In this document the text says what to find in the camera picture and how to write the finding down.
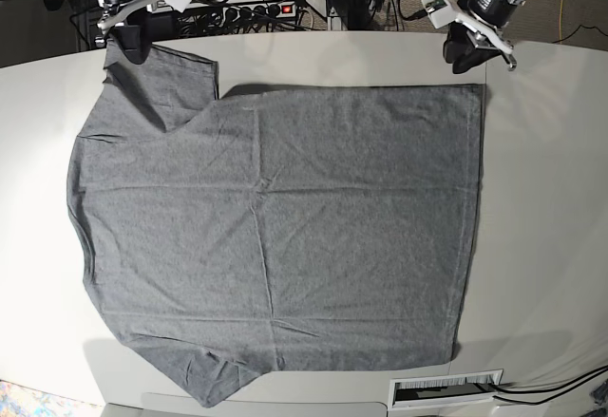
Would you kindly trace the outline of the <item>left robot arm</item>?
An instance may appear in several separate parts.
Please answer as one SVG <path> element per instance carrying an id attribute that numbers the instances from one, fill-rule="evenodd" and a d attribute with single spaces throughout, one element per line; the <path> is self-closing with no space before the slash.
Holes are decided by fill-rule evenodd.
<path id="1" fill-rule="evenodd" d="M 451 0 L 455 17 L 443 46 L 445 61 L 454 74 L 502 57 L 510 70 L 517 66 L 513 45 L 504 38 L 517 7 L 525 0 Z"/>

